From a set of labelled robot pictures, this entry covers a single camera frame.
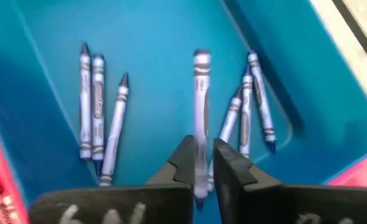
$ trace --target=blue crayon tip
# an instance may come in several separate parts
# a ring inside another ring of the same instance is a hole
[[[204,198],[195,197],[195,202],[196,202],[197,210],[201,212],[203,210]]]
[[[93,161],[95,166],[95,172],[98,177],[101,176],[102,173],[102,161]]]
[[[272,154],[276,154],[276,141],[266,142],[266,144],[271,150]]]

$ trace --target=blue plastic surface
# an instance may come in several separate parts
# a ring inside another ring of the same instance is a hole
[[[251,46],[277,135],[272,156],[254,103],[251,157],[260,168],[288,184],[322,184],[367,156],[367,99],[307,0],[0,0],[0,139],[26,204],[96,186],[92,163],[78,157],[83,40],[106,59],[107,134],[130,73],[115,185],[143,184],[192,134],[198,47],[213,54],[211,138]],[[236,123],[234,147],[238,132]],[[219,223],[215,193],[195,219]]]

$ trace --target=crayon label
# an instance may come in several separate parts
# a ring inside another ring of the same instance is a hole
[[[264,126],[267,126],[266,121],[269,120],[269,115],[267,113],[265,113],[264,111],[262,111],[262,123]]]
[[[81,140],[82,141],[87,141],[87,140],[89,140],[89,139],[91,139],[90,138],[90,130],[89,129],[81,129],[81,131],[80,131],[80,137],[81,137]]]
[[[99,138],[103,138],[103,125],[98,124],[98,127],[95,127],[95,136],[98,136]]]
[[[12,224],[8,209],[3,203],[0,203],[0,224]]]
[[[206,91],[206,96],[204,99],[204,135],[208,139],[208,89]]]
[[[200,91],[204,90],[204,81],[200,80]]]
[[[94,82],[94,116],[103,118],[103,83],[101,81]]]
[[[246,146],[249,140],[249,116],[246,112],[241,113],[240,145]]]
[[[79,117],[79,130],[81,130],[82,129],[82,122],[83,122],[83,118],[81,117],[81,109],[82,109],[82,104],[81,104],[81,99],[78,99],[78,103],[80,104],[80,109],[78,110],[78,117]]]
[[[255,76],[254,76],[254,88],[256,90],[256,97],[257,97],[258,106],[261,106],[262,105],[262,96],[261,96],[262,93],[261,93],[261,89],[260,89],[259,80]]]
[[[118,137],[111,137],[109,138],[108,144],[112,145],[112,158],[116,158],[116,154],[117,154],[117,146],[118,146],[118,142],[119,142],[119,138]]]
[[[90,74],[88,71],[81,72],[81,83],[80,83],[80,91],[82,93],[90,92]]]
[[[248,103],[248,96],[243,97],[243,105],[247,105]]]

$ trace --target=blue crayon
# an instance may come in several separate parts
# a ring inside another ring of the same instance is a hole
[[[119,85],[116,104],[114,106],[113,119],[110,126],[108,143],[106,144],[105,159],[103,161],[100,181],[101,187],[110,186],[113,181],[114,168],[116,167],[117,149],[121,130],[124,124],[124,117],[126,114],[128,93],[128,73],[125,73]]]
[[[94,55],[92,67],[92,160],[96,174],[101,174],[105,144],[105,59]]]
[[[203,209],[208,194],[208,89],[210,87],[211,54],[207,49],[197,49],[193,55],[194,77],[194,136],[198,142],[195,158],[195,184],[193,191],[197,209]]]
[[[243,104],[241,106],[240,122],[240,154],[245,158],[250,157],[250,133],[251,133],[251,98],[253,96],[253,76],[250,66],[247,65],[243,75]]]
[[[258,56],[255,52],[250,51],[248,55],[248,63],[253,74],[254,89],[258,102],[258,109],[261,115],[262,128],[264,130],[265,141],[273,154],[276,153],[276,135],[273,128],[271,111],[269,110],[268,100],[266,98],[265,86],[262,80],[262,70],[259,65]]]
[[[91,58],[84,43],[80,53],[80,158],[91,159]]]

